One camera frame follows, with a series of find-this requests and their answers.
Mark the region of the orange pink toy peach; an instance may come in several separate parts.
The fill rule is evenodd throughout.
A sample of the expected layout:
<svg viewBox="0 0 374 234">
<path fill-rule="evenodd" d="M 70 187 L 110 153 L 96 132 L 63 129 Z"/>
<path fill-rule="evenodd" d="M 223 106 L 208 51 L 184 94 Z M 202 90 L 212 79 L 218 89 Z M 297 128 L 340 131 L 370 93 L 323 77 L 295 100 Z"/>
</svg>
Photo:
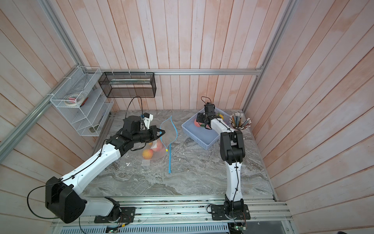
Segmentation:
<svg viewBox="0 0 374 234">
<path fill-rule="evenodd" d="M 142 157 L 144 160 L 150 160 L 152 159 L 153 154 L 154 154 L 154 151 L 152 149 L 146 149 L 143 151 Z"/>
</svg>

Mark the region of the clear zip-top bag blue zipper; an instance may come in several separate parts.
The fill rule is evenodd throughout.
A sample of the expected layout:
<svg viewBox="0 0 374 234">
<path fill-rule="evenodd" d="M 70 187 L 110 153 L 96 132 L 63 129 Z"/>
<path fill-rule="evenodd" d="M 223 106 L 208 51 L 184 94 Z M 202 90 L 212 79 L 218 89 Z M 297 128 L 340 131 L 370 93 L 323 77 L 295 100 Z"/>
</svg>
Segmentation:
<svg viewBox="0 0 374 234">
<path fill-rule="evenodd" d="M 133 142 L 126 155 L 142 167 L 156 166 L 167 160 L 167 170 L 171 173 L 171 145 L 178 138 L 172 116 L 157 126 L 152 122 L 153 115 L 145 113 L 141 117 L 141 121 L 134 116 L 124 119 L 123 132 L 128 132 Z"/>
</svg>

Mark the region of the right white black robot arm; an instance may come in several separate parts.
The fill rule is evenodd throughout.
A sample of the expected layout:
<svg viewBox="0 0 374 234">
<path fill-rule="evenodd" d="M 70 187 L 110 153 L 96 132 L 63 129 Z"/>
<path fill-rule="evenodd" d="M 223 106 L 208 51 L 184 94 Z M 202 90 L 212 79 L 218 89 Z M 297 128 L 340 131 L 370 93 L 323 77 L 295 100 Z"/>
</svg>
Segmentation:
<svg viewBox="0 0 374 234">
<path fill-rule="evenodd" d="M 243 212 L 241 166 L 245 158 L 243 134 L 227 125 L 215 112 L 215 105 L 207 102 L 204 112 L 197 114 L 197 122 L 220 135 L 220 155 L 227 170 L 227 190 L 224 205 L 228 212 Z"/>
</svg>

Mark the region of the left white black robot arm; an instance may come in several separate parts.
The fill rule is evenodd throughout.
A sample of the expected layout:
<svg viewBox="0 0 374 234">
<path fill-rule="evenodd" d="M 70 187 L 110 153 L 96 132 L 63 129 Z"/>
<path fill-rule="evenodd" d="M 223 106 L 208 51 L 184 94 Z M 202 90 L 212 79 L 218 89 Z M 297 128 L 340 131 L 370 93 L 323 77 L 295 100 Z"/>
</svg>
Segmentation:
<svg viewBox="0 0 374 234">
<path fill-rule="evenodd" d="M 165 134 L 165 130 L 150 124 L 152 117 L 148 113 L 144 117 L 129 116 L 123 121 L 123 127 L 83 164 L 62 178 L 52 177 L 46 182 L 45 206 L 64 223 L 72 223 L 82 216 L 100 216 L 109 222 L 120 219 L 120 204 L 114 199 L 86 199 L 81 194 L 110 164 L 133 151 L 135 144 L 146 145 Z"/>
</svg>

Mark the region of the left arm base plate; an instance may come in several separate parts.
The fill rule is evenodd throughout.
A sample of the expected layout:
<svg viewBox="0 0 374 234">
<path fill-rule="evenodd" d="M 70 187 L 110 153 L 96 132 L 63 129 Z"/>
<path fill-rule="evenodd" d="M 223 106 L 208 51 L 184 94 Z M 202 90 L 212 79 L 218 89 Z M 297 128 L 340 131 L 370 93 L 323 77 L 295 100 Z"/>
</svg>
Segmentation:
<svg viewBox="0 0 374 234">
<path fill-rule="evenodd" d="M 114 208 L 108 216 L 96 216 L 94 223 L 132 223 L 134 221 L 135 207 Z"/>
</svg>

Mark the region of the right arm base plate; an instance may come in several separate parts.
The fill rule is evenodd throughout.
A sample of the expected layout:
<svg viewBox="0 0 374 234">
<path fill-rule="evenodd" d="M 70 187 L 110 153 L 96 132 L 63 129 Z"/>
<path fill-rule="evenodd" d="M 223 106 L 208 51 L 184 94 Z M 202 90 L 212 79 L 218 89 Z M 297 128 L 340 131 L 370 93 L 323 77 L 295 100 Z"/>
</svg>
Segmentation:
<svg viewBox="0 0 374 234">
<path fill-rule="evenodd" d="M 250 220 L 251 216 L 249 213 L 248 206 L 245 204 L 243 211 L 239 209 L 234 209 L 234 211 L 228 209 L 224 205 L 215 205 L 212 204 L 209 207 L 210 209 L 210 214 L 212 215 L 212 219 L 215 221 L 220 221 L 220 220 Z"/>
</svg>

